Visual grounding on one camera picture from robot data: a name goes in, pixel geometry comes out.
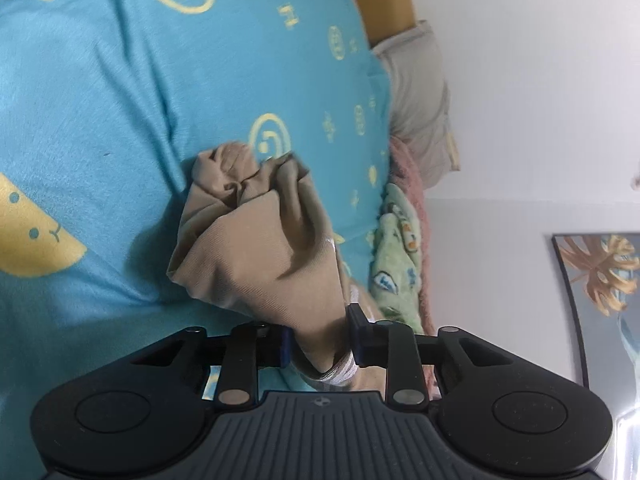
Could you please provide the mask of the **pink fluffy blanket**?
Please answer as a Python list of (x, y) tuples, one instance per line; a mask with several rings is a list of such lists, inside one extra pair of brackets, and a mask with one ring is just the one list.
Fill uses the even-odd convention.
[(419, 233), (418, 263), (421, 286), (418, 292), (419, 314), (424, 333), (435, 335), (430, 300), (430, 224), (425, 209), (422, 179), (418, 165), (413, 160), (407, 144), (397, 136), (390, 138), (390, 182), (404, 193), (411, 209), (411, 219)]

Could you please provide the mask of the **grey pillow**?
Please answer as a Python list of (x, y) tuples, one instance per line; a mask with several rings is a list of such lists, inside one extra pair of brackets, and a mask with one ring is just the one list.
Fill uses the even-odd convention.
[(422, 20), (383, 40), (373, 52), (390, 76), (390, 133), (408, 148), (422, 188), (434, 188), (460, 169), (450, 90), (434, 30)]

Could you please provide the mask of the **mustard yellow headboard cushion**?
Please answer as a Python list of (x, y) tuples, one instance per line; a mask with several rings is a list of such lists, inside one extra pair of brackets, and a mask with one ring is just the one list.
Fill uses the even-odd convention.
[(412, 0), (355, 0), (371, 47), (418, 24)]

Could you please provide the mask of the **framed gold leaf painting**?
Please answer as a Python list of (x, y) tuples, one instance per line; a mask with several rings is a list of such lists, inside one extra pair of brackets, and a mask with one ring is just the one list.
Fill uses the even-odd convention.
[(610, 409), (639, 399), (639, 235), (552, 237), (576, 327), (582, 382)]

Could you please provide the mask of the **green cartoon fleece blanket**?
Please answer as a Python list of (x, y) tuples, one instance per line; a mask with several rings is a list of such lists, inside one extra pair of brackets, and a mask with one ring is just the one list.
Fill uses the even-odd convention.
[(411, 209), (401, 189), (387, 183), (374, 234), (370, 294), (384, 318), (405, 323), (416, 334), (423, 335), (418, 301), (420, 240)]

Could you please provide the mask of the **teal smiley bed sheet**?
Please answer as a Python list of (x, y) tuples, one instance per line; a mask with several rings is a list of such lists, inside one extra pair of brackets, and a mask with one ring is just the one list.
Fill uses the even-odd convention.
[(241, 323), (166, 274), (202, 151), (297, 155), (366, 282), (389, 107), (355, 0), (1, 0), (2, 477), (42, 477), (52, 388)]

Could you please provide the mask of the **tan t-shirt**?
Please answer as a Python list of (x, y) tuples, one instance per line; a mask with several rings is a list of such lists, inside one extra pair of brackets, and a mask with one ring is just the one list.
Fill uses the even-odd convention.
[(258, 162), (241, 142), (198, 154), (167, 275), (194, 299), (290, 328), (312, 382), (354, 379), (346, 308), (359, 289), (295, 155)]

